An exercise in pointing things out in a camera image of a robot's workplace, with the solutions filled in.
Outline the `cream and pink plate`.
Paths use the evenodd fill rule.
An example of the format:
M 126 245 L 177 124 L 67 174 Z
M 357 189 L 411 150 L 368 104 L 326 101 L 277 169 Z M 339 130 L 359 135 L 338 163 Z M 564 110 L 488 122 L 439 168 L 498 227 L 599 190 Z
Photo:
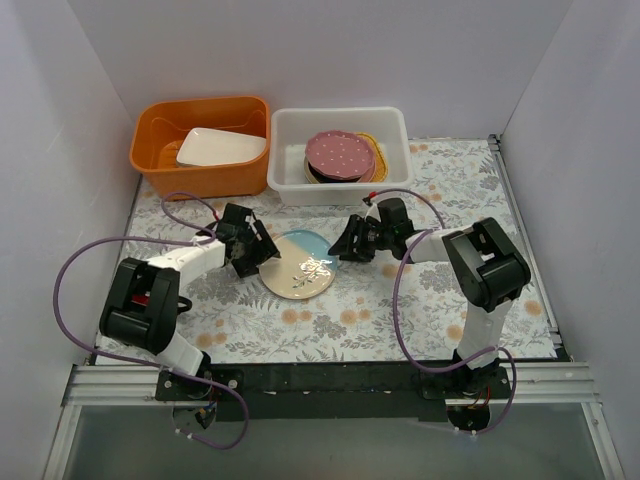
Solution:
M 371 167 L 360 177 L 358 180 L 359 183 L 369 183 L 375 176 L 377 169 L 377 152 L 374 151 L 372 155 L 372 164 Z

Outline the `woven bamboo tray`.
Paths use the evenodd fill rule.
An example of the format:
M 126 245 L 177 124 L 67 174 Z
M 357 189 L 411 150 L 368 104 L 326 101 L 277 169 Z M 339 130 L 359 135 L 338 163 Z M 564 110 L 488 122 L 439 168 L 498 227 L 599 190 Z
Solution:
M 365 132 L 357 132 L 356 133 L 357 136 L 359 136 L 361 139 L 363 139 L 364 141 L 366 141 L 368 143 L 368 145 L 370 146 L 370 148 L 374 151 L 375 153 L 375 171 L 370 179 L 371 182 L 373 183 L 381 183 L 383 181 L 386 180 L 388 173 L 389 173 L 389 167 L 388 167 L 388 162 L 386 160 L 386 157 L 381 149 L 380 144 L 378 143 L 378 141 L 370 134 L 365 133 Z

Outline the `cream floral plate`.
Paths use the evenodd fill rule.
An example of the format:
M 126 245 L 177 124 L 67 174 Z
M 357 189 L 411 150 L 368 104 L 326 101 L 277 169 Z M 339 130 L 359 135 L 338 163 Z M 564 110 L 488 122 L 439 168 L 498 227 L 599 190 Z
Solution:
M 307 159 L 304 160 L 304 173 L 309 183 L 322 184 L 322 180 L 315 176 L 314 171 L 310 167 L 309 161 Z

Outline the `maroon scalloped plate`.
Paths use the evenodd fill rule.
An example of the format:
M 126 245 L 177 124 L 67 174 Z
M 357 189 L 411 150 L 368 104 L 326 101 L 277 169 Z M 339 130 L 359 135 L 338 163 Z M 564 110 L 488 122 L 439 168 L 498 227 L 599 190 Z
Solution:
M 354 133 L 323 131 L 308 140 L 305 156 L 311 166 L 333 178 L 361 177 L 372 164 L 373 150 Z

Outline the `black glossy plate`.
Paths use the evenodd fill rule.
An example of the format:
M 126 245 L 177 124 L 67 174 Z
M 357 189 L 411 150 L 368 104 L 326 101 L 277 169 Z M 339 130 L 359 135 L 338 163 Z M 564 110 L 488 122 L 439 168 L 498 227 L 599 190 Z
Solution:
M 358 180 L 360 179 L 360 177 L 353 178 L 353 179 L 333 178 L 333 177 L 328 177 L 326 175 L 323 175 L 318 170 L 314 169 L 311 166 L 311 164 L 310 164 L 310 167 L 314 171 L 315 176 L 322 180 L 322 184 L 359 183 Z

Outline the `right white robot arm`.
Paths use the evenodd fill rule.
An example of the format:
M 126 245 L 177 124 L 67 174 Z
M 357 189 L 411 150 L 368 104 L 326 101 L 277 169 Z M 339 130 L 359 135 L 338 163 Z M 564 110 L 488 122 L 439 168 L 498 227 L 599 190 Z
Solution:
M 427 367 L 413 360 L 423 391 L 433 398 L 475 397 L 509 385 L 499 357 L 500 337 L 512 303 L 531 280 L 531 271 L 513 242 L 493 218 L 467 227 L 417 230 L 399 198 L 365 200 L 365 216 L 353 214 L 329 253 L 343 261 L 365 263 L 389 251 L 402 267 L 424 262 L 451 265 L 467 300 L 466 323 L 451 362 Z

